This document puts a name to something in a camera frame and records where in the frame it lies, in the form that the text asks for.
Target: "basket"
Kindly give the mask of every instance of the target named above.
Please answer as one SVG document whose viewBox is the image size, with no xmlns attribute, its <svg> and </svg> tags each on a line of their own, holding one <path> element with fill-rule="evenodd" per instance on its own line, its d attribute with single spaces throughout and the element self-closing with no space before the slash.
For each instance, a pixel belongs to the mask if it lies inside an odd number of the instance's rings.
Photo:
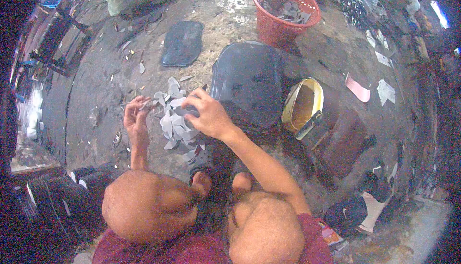
<svg viewBox="0 0 461 264">
<path fill-rule="evenodd" d="M 298 3 L 301 11 L 311 13 L 311 17 L 306 24 L 294 24 L 279 19 L 262 7 L 265 0 L 253 1 L 256 5 L 256 26 L 259 39 L 276 48 L 283 48 L 286 43 L 293 41 L 296 36 L 305 32 L 308 27 L 317 24 L 321 18 L 319 5 L 315 0 L 291 0 Z"/>
</svg>

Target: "foot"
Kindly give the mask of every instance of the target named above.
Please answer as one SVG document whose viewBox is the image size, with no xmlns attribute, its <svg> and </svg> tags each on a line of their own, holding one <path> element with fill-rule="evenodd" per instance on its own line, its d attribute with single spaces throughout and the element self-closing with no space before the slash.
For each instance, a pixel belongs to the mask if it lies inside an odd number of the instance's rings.
<svg viewBox="0 0 461 264">
<path fill-rule="evenodd" d="M 248 172 L 240 172 L 235 175 L 232 182 L 232 194 L 234 199 L 238 199 L 245 193 L 251 191 L 251 186 L 253 185 L 253 178 Z"/>
<path fill-rule="evenodd" d="M 211 190 L 211 178 L 203 171 L 198 171 L 192 178 L 192 187 L 199 192 L 202 198 L 208 197 Z"/>
</svg>

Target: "dirty floor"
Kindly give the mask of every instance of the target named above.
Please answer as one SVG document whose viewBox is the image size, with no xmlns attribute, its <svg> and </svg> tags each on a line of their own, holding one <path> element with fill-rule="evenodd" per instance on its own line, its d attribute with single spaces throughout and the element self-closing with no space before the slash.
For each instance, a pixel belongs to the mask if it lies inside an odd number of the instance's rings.
<svg viewBox="0 0 461 264">
<path fill-rule="evenodd" d="M 157 91 L 166 92 L 170 77 L 179 79 L 183 76 L 194 76 L 181 83 L 182 88 L 188 91 L 210 84 L 212 65 L 225 46 L 258 38 L 253 0 L 175 0 L 167 5 L 161 20 L 147 25 L 130 39 L 128 47 L 135 53 L 126 61 L 118 52 L 118 45 L 124 42 L 127 31 L 116 32 L 114 24 L 118 25 L 118 30 L 126 29 L 132 24 L 120 17 L 110 17 L 105 0 L 86 1 L 79 9 L 77 20 L 91 25 L 95 35 L 82 53 L 79 65 L 75 66 L 75 76 L 66 78 L 55 74 L 51 96 L 48 96 L 49 101 L 53 101 L 54 89 L 65 90 L 70 94 L 68 110 L 60 112 L 67 114 L 67 122 L 60 125 L 66 132 L 63 145 L 66 145 L 68 170 L 107 161 L 117 163 L 123 170 L 128 169 L 130 154 L 126 147 L 129 147 L 129 143 L 123 128 L 124 111 L 120 103 L 128 101 L 135 93 L 153 96 Z M 306 194 L 313 214 L 317 216 L 321 216 L 329 206 L 351 193 L 364 172 L 376 167 L 377 159 L 385 163 L 381 173 L 389 175 L 397 163 L 399 142 L 404 145 L 404 153 L 403 165 L 397 170 L 396 191 L 406 191 L 413 155 L 423 149 L 418 143 L 426 141 L 434 134 L 430 124 L 420 125 L 426 127 L 423 131 L 415 125 L 415 116 L 420 123 L 428 121 L 424 117 L 425 106 L 419 99 L 419 95 L 427 91 L 412 81 L 415 71 L 400 64 L 403 60 L 400 61 L 401 54 L 396 45 L 389 43 L 390 50 L 380 51 L 385 56 L 392 57 L 396 67 L 392 69 L 377 61 L 374 49 L 367 42 L 364 33 L 347 26 L 342 12 L 334 3 L 327 2 L 320 9 L 320 23 L 297 38 L 297 46 L 305 58 L 305 65 L 292 69 L 287 76 L 294 80 L 311 76 L 338 90 L 343 101 L 358 112 L 367 128 L 367 134 L 376 135 L 377 145 L 359 157 L 352 172 L 336 183 L 338 189 L 335 191 L 326 190 L 319 183 L 301 152 L 297 152 L 300 149 L 291 146 L 292 143 L 285 139 L 283 133 L 280 133 L 275 143 L 262 145 L 295 176 Z M 172 24 L 182 20 L 200 21 L 204 24 L 202 52 L 190 67 L 164 68 L 159 61 L 165 34 Z M 62 49 L 68 48 L 75 37 L 83 37 L 77 35 L 76 29 L 71 30 L 63 40 Z M 143 74 L 139 73 L 141 60 L 145 66 Z M 371 90 L 368 103 L 359 101 L 345 86 L 347 73 L 363 87 Z M 377 93 L 378 81 L 381 79 L 395 88 L 395 104 L 387 101 L 381 106 Z M 100 120 L 97 127 L 92 127 L 89 116 L 95 107 L 98 107 Z M 157 108 L 147 119 L 150 169 L 152 172 L 171 175 L 186 182 L 189 178 L 189 167 L 182 154 L 188 150 L 184 147 L 169 151 L 163 149 L 167 140 L 163 136 L 158 118 L 155 117 L 162 111 L 162 108 Z M 114 146 L 113 138 L 118 131 L 122 133 L 122 141 Z M 439 204 L 425 201 L 422 209 L 436 209 L 434 207 L 437 205 Z M 444 219 L 448 213 L 447 208 L 444 209 L 440 219 Z M 356 242 L 351 242 L 351 254 L 338 261 L 410 263 L 396 260 L 395 257 L 400 257 L 400 253 L 416 259 L 419 254 L 415 251 L 425 249 L 424 245 L 427 243 L 413 244 L 411 241 L 412 237 L 419 235 L 418 224 L 410 225 L 405 231 L 393 230 L 395 226 L 398 225 L 383 224 L 377 228 L 373 237 L 359 237 Z M 398 239 L 386 242 L 385 239 L 392 237 Z M 380 248 L 360 252 L 360 247 L 372 246 L 369 243 Z M 393 256 L 382 258 L 372 257 L 371 254 Z"/>
</svg>

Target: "black leather piece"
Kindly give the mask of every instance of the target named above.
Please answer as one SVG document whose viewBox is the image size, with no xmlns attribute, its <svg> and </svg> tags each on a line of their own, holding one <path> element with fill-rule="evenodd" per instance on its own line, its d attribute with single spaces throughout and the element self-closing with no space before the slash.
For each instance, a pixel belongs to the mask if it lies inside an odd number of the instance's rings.
<svg viewBox="0 0 461 264">
<path fill-rule="evenodd" d="M 173 25 L 165 36 L 161 64 L 164 67 L 187 67 L 201 52 L 203 24 L 186 21 Z"/>
</svg>

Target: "finger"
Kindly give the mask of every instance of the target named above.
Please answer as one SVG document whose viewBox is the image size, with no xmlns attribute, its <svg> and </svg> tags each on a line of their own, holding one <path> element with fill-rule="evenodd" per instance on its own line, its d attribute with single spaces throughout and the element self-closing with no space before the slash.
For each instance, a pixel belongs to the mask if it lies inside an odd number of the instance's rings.
<svg viewBox="0 0 461 264">
<path fill-rule="evenodd" d="M 199 126 L 200 126 L 199 125 L 199 118 L 195 117 L 192 114 L 186 114 L 186 115 L 184 115 L 184 118 L 187 121 L 189 121 L 194 126 L 195 129 L 200 130 L 199 129 Z"/>
<path fill-rule="evenodd" d="M 143 109 L 142 111 L 139 111 L 138 114 L 136 115 L 136 124 L 147 126 L 146 118 L 151 110 L 152 109 Z"/>
<path fill-rule="evenodd" d="M 134 98 L 131 103 L 135 103 L 135 102 L 145 102 L 145 101 L 148 101 L 150 100 L 150 97 L 145 97 L 145 96 L 137 96 L 136 98 Z"/>
<path fill-rule="evenodd" d="M 190 95 L 196 95 L 197 97 L 199 97 L 199 98 L 202 99 L 202 100 L 209 100 L 209 99 L 212 99 L 212 98 L 210 97 L 210 95 L 209 95 L 207 92 L 205 92 L 205 90 L 202 89 L 202 88 L 197 88 L 197 89 L 193 90 L 193 91 L 190 93 Z"/>
<path fill-rule="evenodd" d="M 125 108 L 125 119 L 128 120 L 130 117 L 136 116 L 136 109 L 142 107 L 142 103 L 139 102 L 130 102 Z"/>
<path fill-rule="evenodd" d="M 192 105 L 200 112 L 203 108 L 203 100 L 195 98 L 194 96 L 189 95 L 184 102 L 181 104 L 181 108 L 185 109 L 187 106 Z"/>
</svg>

